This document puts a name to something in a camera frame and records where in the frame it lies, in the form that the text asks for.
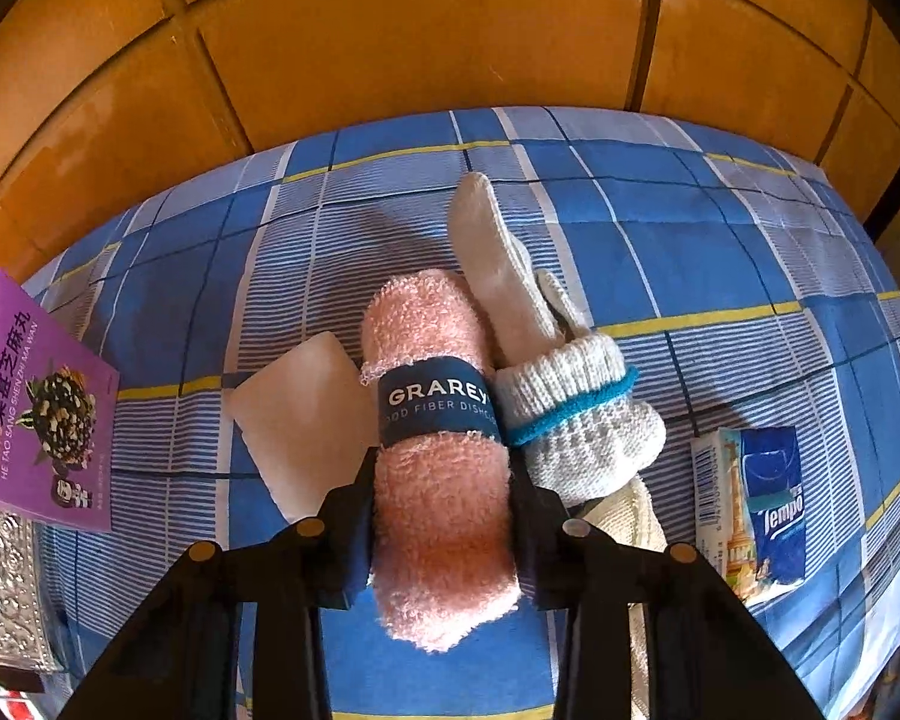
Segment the teal elastic band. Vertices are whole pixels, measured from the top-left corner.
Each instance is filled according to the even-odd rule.
[[[604,384],[600,389],[594,389],[592,392],[582,392],[579,395],[574,395],[574,397],[560,404],[557,408],[540,415],[533,422],[528,422],[526,425],[506,431],[506,445],[523,446],[525,443],[539,439],[578,413],[588,412],[590,409],[595,409],[597,406],[610,403],[611,400],[616,400],[618,397],[626,395],[634,388],[639,375],[640,373],[635,367],[628,367],[620,381]]]

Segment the silver metallic pattern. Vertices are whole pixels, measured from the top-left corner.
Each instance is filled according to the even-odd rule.
[[[0,511],[0,665],[59,671],[40,603],[34,524]]]

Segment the purple box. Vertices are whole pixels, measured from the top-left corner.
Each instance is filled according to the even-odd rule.
[[[118,380],[0,270],[0,509],[110,530]]]

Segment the checkered cloth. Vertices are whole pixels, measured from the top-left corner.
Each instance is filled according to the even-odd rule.
[[[456,265],[444,220],[467,170],[641,371],[635,396],[667,421],[643,478],[670,541],[694,537],[690,437],[797,426],[809,579],[755,614],[840,716],[900,642],[900,293],[818,167],[578,108],[443,112],[274,148],[152,197],[31,279],[122,376],[114,533],[43,530],[73,674],[192,541],[240,547],[285,526],[223,393],[324,330],[357,358],[362,309],[391,274]],[[333,708],[549,717],[562,625],[522,603],[429,656],[389,640],[365,593],[323,614]]]

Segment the pink dishcloth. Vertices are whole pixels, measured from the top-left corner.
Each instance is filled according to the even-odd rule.
[[[391,279],[362,324],[365,381],[430,357],[490,374],[466,282],[446,271]],[[396,640],[446,652],[520,596],[506,448],[479,433],[412,437],[377,455],[373,591]]]

